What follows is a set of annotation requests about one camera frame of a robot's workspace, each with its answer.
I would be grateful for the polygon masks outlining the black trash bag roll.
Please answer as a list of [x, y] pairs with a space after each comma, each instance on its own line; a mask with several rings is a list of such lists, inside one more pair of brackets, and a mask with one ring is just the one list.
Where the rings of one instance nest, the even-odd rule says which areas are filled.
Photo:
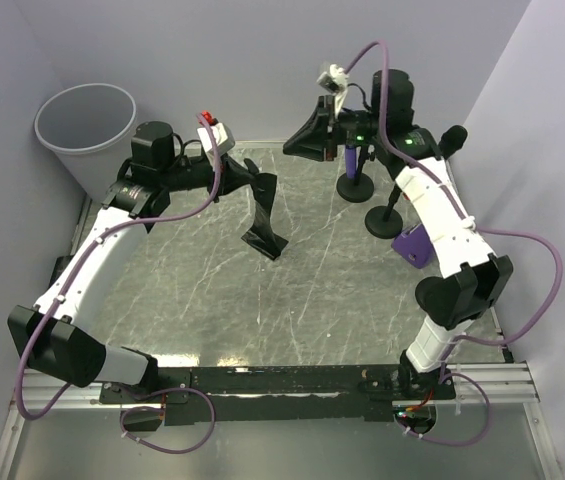
[[275, 261], [282, 254], [288, 241], [277, 235], [272, 228], [271, 214], [277, 189], [277, 176], [260, 173], [251, 184], [255, 202], [252, 226], [242, 235], [242, 240], [262, 255]]

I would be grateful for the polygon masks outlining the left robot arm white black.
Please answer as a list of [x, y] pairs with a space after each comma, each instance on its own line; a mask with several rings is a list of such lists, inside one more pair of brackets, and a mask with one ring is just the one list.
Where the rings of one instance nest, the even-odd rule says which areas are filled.
[[211, 203], [242, 187], [250, 187], [256, 210], [243, 240], [269, 258], [279, 254], [270, 225], [276, 176], [246, 158], [237, 162], [228, 128], [216, 121], [202, 125], [196, 140], [199, 154], [186, 154], [186, 144], [162, 121], [140, 124], [130, 142], [115, 182], [102, 201], [86, 240], [60, 276], [33, 306], [17, 305], [7, 319], [20, 357], [16, 390], [33, 369], [64, 382], [122, 384], [134, 400], [146, 402], [158, 393], [160, 373], [155, 357], [128, 347], [105, 344], [90, 332], [108, 290], [140, 243], [158, 223], [175, 192], [204, 189], [207, 197], [192, 210], [202, 213]]

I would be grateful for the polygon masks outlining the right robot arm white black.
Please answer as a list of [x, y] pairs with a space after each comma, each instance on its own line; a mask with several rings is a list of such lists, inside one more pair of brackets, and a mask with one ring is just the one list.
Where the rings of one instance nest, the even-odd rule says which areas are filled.
[[405, 397], [420, 398], [438, 384], [454, 339], [499, 298], [513, 264], [477, 232], [448, 175], [446, 162], [464, 146], [467, 130], [454, 125], [435, 139], [415, 125], [414, 86], [406, 72], [376, 72], [371, 105], [356, 111], [343, 107], [349, 86], [343, 68], [330, 65], [317, 82], [326, 93], [284, 143], [284, 153], [324, 162], [341, 146], [372, 148], [394, 182], [393, 196], [410, 202], [437, 256], [439, 275], [416, 287], [425, 319], [402, 352], [394, 381]]

